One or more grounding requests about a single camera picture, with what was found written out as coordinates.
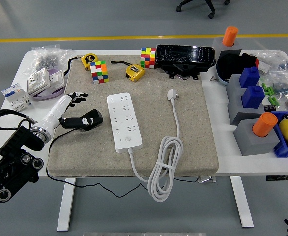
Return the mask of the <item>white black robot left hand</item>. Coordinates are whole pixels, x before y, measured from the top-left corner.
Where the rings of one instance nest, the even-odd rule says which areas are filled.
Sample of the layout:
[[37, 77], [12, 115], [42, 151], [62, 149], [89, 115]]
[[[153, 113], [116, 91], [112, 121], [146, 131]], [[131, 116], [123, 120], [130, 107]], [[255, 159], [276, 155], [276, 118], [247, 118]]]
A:
[[60, 124], [59, 119], [68, 107], [74, 107], [75, 104], [86, 101], [86, 97], [88, 97], [88, 94], [82, 92], [73, 92], [64, 95], [36, 126], [45, 130], [46, 134], [52, 136], [54, 129]]

